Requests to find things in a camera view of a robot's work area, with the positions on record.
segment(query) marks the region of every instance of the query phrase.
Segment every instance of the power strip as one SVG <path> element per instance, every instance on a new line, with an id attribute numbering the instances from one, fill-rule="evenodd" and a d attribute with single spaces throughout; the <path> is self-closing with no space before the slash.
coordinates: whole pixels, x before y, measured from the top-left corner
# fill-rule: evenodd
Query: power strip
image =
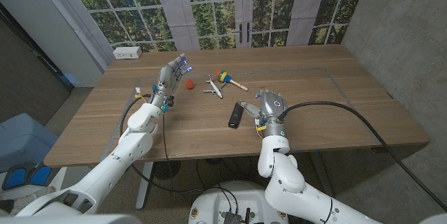
<path id="1" fill-rule="evenodd" d="M 113 54 L 116 59 L 138 59 L 141 56 L 141 48 L 137 47 L 117 47 Z"/>

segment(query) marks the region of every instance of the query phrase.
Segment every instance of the toy airplane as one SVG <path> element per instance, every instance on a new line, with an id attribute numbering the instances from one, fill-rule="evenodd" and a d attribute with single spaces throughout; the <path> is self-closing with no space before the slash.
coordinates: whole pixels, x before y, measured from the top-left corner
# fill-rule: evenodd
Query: toy airplane
<path id="1" fill-rule="evenodd" d="M 219 88 L 217 88 L 217 86 L 213 83 L 211 75 L 208 75 L 210 77 L 210 80 L 206 80 L 205 82 L 209 82 L 211 84 L 211 87 L 213 88 L 213 90 L 203 90 L 203 92 L 211 92 L 212 94 L 217 94 L 220 98 L 222 97 L 222 87 L 224 87 L 224 85 L 226 83 L 223 83 Z"/>

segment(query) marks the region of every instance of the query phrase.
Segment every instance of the wooden tabletop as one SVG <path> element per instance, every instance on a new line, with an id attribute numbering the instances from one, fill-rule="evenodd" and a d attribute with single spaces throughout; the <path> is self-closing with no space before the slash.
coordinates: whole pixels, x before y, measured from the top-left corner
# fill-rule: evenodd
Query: wooden tabletop
<path id="1" fill-rule="evenodd" d="M 57 140 L 45 164 L 52 167 L 94 165 L 117 145 L 117 123 L 138 84 L 150 94 L 160 68 L 181 52 L 144 53 L 140 59 L 113 61 Z M 261 138 L 254 120 L 243 114 L 240 127 L 228 127 L 234 104 L 260 101 L 260 89 L 281 92 L 288 105 L 328 100 L 354 107 L 390 145 L 424 144 L 423 129 L 341 45 L 263 47 L 184 52 L 193 70 L 175 92 L 175 104 L 165 113 L 166 150 L 171 160 L 256 155 Z M 207 74 L 227 71 L 249 88 L 223 88 L 223 99 L 204 93 Z M 188 90 L 186 80 L 195 87 Z M 142 102 L 130 110 L 135 112 Z M 285 118 L 292 152 L 380 146 L 350 112 L 324 105 L 302 107 Z M 165 160 L 163 121 L 148 154 L 140 161 Z"/>

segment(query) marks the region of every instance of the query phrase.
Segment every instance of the small red ball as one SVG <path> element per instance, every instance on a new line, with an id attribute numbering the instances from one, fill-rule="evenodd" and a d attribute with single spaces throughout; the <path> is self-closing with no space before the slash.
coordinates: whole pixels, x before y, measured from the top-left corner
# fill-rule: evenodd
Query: small red ball
<path id="1" fill-rule="evenodd" d="M 186 87 L 187 87 L 187 89 L 192 89 L 192 88 L 194 88 L 194 83 L 193 83 L 193 81 L 192 81 L 192 80 L 187 80 L 187 81 L 186 81 Z"/>

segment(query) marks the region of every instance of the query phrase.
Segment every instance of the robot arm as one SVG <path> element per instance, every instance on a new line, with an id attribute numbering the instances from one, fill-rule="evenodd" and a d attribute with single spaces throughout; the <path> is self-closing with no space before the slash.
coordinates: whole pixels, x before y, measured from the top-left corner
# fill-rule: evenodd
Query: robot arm
<path id="1" fill-rule="evenodd" d="M 38 198 L 17 217 L 94 214 L 126 169 L 152 148 L 152 136 L 158 126 L 156 120 L 173 105 L 172 94 L 178 82 L 191 70 L 191 67 L 184 69 L 185 66 L 182 54 L 161 69 L 151 101 L 130 116 L 118 146 L 81 181 Z"/>
<path id="2" fill-rule="evenodd" d="M 313 223 L 378 223 L 305 182 L 295 157 L 286 155 L 290 148 L 284 126 L 278 120 L 287 108 L 286 102 L 281 94 L 269 90 L 259 91 L 256 96 L 261 97 L 261 109 L 239 103 L 264 129 L 258 172 L 262 177 L 271 177 L 265 189 L 267 202 L 281 212 Z"/>

